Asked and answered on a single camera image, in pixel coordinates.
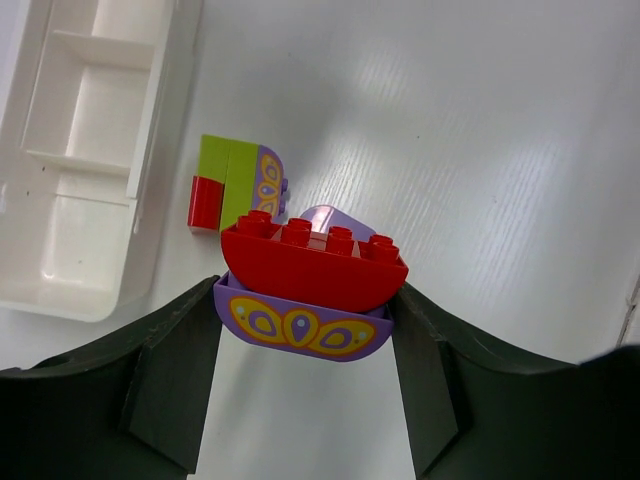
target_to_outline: red lego stud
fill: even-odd
[[[338,255],[351,256],[353,253],[353,233],[345,227],[330,227],[326,251]]]
[[[218,230],[224,185],[205,177],[193,177],[187,225],[192,229]]]
[[[250,210],[249,217],[271,225],[271,214],[269,212],[263,212],[262,210]]]
[[[371,260],[380,263],[394,264],[398,260],[400,249],[388,243],[374,243],[371,246]]]
[[[369,245],[373,245],[374,243],[384,243],[386,245],[393,245],[393,239],[385,235],[374,233],[369,237]]]
[[[260,218],[251,215],[238,217],[236,223],[238,233],[251,237],[265,238],[269,231],[269,224]]]
[[[282,227],[282,237],[280,241],[287,245],[306,247],[311,238],[311,222],[302,218],[292,218],[289,223]]]
[[[287,225],[311,231],[311,222],[304,218],[290,218]]]

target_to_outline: lego duplo brick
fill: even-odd
[[[226,183],[229,151],[233,141],[214,135],[203,135],[200,139],[198,177]]]
[[[224,185],[205,177],[193,177],[187,225],[192,229],[218,230]]]
[[[292,218],[287,225],[279,225],[265,213],[251,211],[222,232],[222,253],[229,270],[254,292],[367,312],[386,303],[409,273],[389,237],[374,234],[362,242],[345,227],[332,226],[328,234],[318,233],[311,231],[308,220]]]
[[[230,141],[220,230],[233,225],[240,215],[251,210],[258,149],[257,143]]]

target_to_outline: red curved lego brick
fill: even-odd
[[[353,240],[343,227],[311,232],[310,222],[276,225],[250,212],[222,232],[229,270],[248,289],[297,302],[366,312],[386,303],[409,268],[393,240]]]

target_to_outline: purple lego brick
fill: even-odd
[[[378,350],[393,320],[343,312],[261,295],[227,273],[213,286],[216,310],[238,338],[264,347],[336,362],[351,362]]]
[[[382,305],[378,308],[374,308],[373,310],[365,313],[365,315],[367,315],[368,317],[378,317],[378,318],[384,318],[384,316],[387,313],[387,306],[386,305]]]
[[[369,237],[375,230],[367,227],[364,223],[350,217],[330,205],[316,205],[300,215],[300,218],[311,222],[311,229],[314,232],[329,233],[329,227],[337,225],[346,227],[353,232],[353,238],[361,242],[368,242]]]
[[[269,212],[274,217],[281,215],[286,204],[283,195],[288,188],[289,181],[284,176],[280,157],[270,148],[260,145],[251,208]]]

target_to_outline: lime green lego brick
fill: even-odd
[[[203,135],[200,140],[200,160],[198,176],[225,183],[229,152],[233,140],[228,138]]]
[[[220,230],[233,225],[240,215],[246,215],[251,210],[258,148],[259,145],[256,143],[237,140],[231,143],[220,215]]]

